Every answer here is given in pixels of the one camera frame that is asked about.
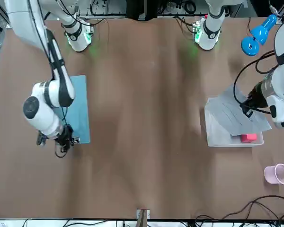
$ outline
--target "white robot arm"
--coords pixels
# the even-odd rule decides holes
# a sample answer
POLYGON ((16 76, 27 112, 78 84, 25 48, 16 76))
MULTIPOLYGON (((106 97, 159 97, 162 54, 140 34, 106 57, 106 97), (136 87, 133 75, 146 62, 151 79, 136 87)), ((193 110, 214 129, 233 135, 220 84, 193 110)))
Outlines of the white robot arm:
POLYGON ((275 35, 275 55, 278 66, 263 81, 256 84, 243 103, 244 113, 251 116, 247 107, 269 107, 271 117, 277 128, 284 128, 284 22, 275 35))
POLYGON ((195 42, 204 50, 211 50, 218 42, 222 23, 225 19, 224 6, 234 6, 244 0, 206 0, 209 6, 207 18, 202 18, 195 27, 195 42))
POLYGON ((10 23, 17 36, 46 54, 52 70, 52 79, 37 83, 23 104, 27 121, 39 130, 40 145, 53 139, 66 152, 78 142, 72 137, 70 125, 64 125, 53 112, 54 107, 68 107, 75 98, 74 87, 64 65, 54 35, 44 25, 38 0, 6 0, 10 23))

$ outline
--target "brown tabletop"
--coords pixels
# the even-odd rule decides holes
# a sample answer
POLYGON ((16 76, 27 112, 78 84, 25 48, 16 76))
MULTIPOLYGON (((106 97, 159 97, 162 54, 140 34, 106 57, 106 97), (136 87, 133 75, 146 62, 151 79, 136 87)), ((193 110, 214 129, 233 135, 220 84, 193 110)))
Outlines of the brown tabletop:
MULTIPOLYGON (((262 21, 253 18, 250 26, 262 21)), ((151 218, 221 218, 258 196, 284 196, 284 186, 263 178, 265 166, 284 163, 284 130, 273 126, 255 148, 206 142, 207 98, 255 59, 240 47, 247 18, 226 19, 208 52, 175 19, 103 21, 82 53, 68 45, 59 22, 48 23, 69 74, 87 76, 91 143, 63 159, 55 157, 52 141, 36 146, 22 104, 51 72, 45 55, 9 30, 0 55, 0 217, 135 218, 144 208, 151 218)), ((273 49, 276 29, 258 57, 273 49)), ((259 67, 274 65, 272 57, 259 67)), ((262 78, 251 67, 240 88, 247 94, 262 78)), ((262 202, 284 213, 284 201, 262 202)), ((255 205, 250 218, 274 217, 255 205)))

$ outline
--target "pink cup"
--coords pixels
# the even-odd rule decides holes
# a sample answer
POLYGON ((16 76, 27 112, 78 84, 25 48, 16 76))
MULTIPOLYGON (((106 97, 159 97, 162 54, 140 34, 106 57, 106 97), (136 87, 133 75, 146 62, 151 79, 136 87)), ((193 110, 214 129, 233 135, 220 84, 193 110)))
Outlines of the pink cup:
POLYGON ((264 169, 264 177, 272 184, 284 184, 284 164, 267 166, 264 169))

